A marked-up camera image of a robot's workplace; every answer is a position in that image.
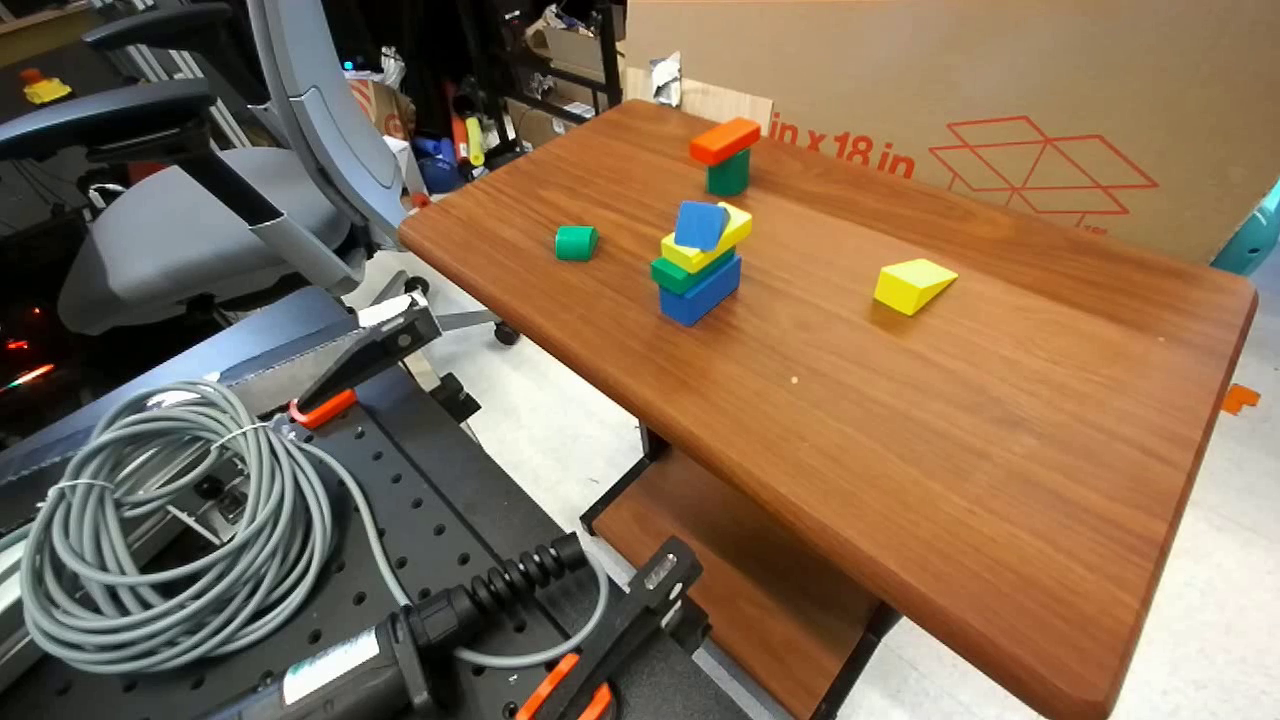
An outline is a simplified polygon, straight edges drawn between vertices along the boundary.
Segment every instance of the chair backrest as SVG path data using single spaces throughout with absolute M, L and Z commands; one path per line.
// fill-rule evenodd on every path
M 271 123 L 316 185 L 400 244 L 406 182 L 385 135 L 360 115 L 319 0 L 248 0 L 254 45 L 271 93 Z

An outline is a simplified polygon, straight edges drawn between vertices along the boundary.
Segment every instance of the blue block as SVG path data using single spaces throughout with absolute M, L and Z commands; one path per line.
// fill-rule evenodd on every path
M 728 207 L 685 202 L 675 215 L 675 244 L 707 254 L 720 244 L 726 227 L 728 227 Z
M 663 317 L 692 328 L 704 317 L 714 317 L 714 308 L 726 306 L 739 286 L 743 286 L 743 260 L 734 257 L 704 286 L 695 286 L 688 296 L 662 292 L 662 306 L 663 306 Z

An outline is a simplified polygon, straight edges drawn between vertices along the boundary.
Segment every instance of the cable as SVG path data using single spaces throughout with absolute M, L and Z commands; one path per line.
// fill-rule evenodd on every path
M 139 572 L 128 530 L 178 515 L 219 466 L 244 472 L 231 536 Z M 44 498 L 20 568 L 24 626 L 82 674 L 167 674 L 276 631 L 328 553 L 333 508 L 305 443 L 219 385 L 178 385 L 108 414 Z

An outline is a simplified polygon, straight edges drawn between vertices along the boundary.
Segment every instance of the toy block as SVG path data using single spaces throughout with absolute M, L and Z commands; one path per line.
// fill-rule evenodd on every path
M 714 195 L 739 195 L 753 185 L 753 153 L 738 153 L 726 164 L 707 170 L 707 191 Z
M 753 212 L 734 207 L 734 206 L 720 206 L 720 207 L 728 207 L 728 225 L 726 225 L 716 250 L 707 250 L 707 254 L 699 254 L 699 250 L 682 250 L 682 244 L 675 244 L 675 231 L 671 231 L 671 237 L 663 237 L 662 257 L 663 257 L 668 265 L 685 267 L 685 272 L 704 272 L 704 267 L 716 265 L 726 254 L 734 254 L 738 244 L 743 244 L 743 239 L 753 237 L 753 227 L 757 227 L 757 225 L 753 225 Z
M 648 276 L 675 296 L 688 296 L 692 287 L 699 287 L 716 267 L 726 267 L 728 260 L 738 260 L 738 254 L 726 254 L 716 265 L 699 267 L 699 272 L 685 272 L 682 265 L 657 257 L 648 265 Z
M 728 123 L 716 123 L 707 131 L 699 131 L 692 145 L 688 145 L 688 156 L 695 164 L 726 164 L 728 156 L 743 153 L 760 145 L 760 123 L 753 121 L 728 121 Z
M 728 225 L 728 207 L 685 202 L 675 215 L 675 244 L 707 254 L 720 244 L 726 225 Z
M 885 265 L 878 279 L 878 301 L 905 317 L 918 317 L 954 286 L 957 286 L 957 272 L 933 260 Z
M 552 254 L 564 265 L 583 265 L 598 257 L 598 250 L 600 250 L 600 231 L 593 225 L 560 225 L 557 227 Z
M 692 328 L 704 317 L 714 317 L 714 308 L 720 308 L 738 287 L 743 286 L 743 260 L 734 257 L 728 265 L 720 265 L 699 287 L 692 287 L 688 296 L 675 292 L 662 292 L 662 308 L 663 317 L 671 317 L 675 324 Z

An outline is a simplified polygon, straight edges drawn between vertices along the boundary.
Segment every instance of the floor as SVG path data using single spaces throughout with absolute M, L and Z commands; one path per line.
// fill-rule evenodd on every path
M 390 254 L 390 272 L 420 267 Z M 1122 693 L 1122 720 L 1276 720 L 1280 718 L 1280 257 L 1258 276 L 1259 317 L 1237 382 L 1263 401 L 1219 417 L 1202 483 L 1165 568 L 1143 639 Z M 477 308 L 436 276 L 436 306 Z M 489 328 L 433 344 L 436 371 L 456 371 L 484 414 L 479 443 L 564 530 L 641 455 L 635 419 L 560 368 L 534 339 L 495 350 Z M 896 626 L 841 710 L 841 720 L 1020 720 L 1035 718 L 918 626 Z

